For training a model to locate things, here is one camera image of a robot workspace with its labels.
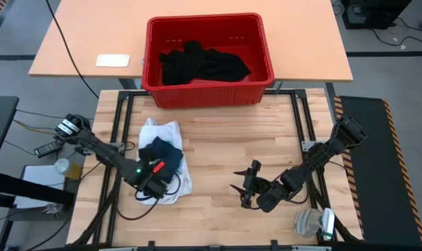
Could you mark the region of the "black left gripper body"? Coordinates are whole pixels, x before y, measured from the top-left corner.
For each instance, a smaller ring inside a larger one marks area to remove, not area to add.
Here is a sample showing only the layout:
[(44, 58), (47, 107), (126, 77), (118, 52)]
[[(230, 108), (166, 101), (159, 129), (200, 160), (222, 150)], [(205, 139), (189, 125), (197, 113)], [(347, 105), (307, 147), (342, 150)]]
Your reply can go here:
[(167, 193), (167, 185), (155, 173), (147, 171), (142, 175), (139, 191), (146, 197), (161, 199)]

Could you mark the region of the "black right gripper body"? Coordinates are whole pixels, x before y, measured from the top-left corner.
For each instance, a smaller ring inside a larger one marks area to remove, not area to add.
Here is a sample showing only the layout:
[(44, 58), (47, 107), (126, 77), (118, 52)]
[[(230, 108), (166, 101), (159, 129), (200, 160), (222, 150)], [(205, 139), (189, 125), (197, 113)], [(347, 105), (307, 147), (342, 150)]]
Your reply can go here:
[(269, 181), (257, 176), (262, 164), (258, 160), (253, 160), (249, 173), (244, 176), (243, 189), (245, 194), (241, 194), (241, 206), (246, 209), (261, 209), (264, 207), (268, 200), (265, 198), (257, 198), (257, 207), (252, 207), (252, 197), (260, 195), (269, 189)]

